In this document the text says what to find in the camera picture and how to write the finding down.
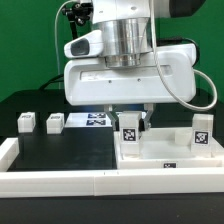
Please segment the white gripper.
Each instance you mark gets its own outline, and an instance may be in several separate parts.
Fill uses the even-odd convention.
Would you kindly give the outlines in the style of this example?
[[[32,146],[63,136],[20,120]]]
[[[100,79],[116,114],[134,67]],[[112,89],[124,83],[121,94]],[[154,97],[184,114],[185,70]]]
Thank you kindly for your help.
[[[144,105],[142,129],[151,127],[153,103],[171,103],[177,98],[188,102],[196,94],[192,44],[161,46],[155,53],[141,56],[137,67],[110,69],[102,58],[74,59],[64,70],[64,88],[72,105],[105,105],[114,131],[119,118],[113,104]]]

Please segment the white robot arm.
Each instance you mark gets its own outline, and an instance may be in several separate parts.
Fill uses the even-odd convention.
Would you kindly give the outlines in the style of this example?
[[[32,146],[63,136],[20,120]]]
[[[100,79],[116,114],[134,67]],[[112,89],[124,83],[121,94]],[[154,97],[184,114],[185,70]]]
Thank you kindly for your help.
[[[197,48],[165,39],[158,43],[157,18],[193,15],[206,0],[81,0],[93,30],[64,46],[67,101],[73,106],[102,105],[113,127],[119,104],[191,101],[196,86]]]

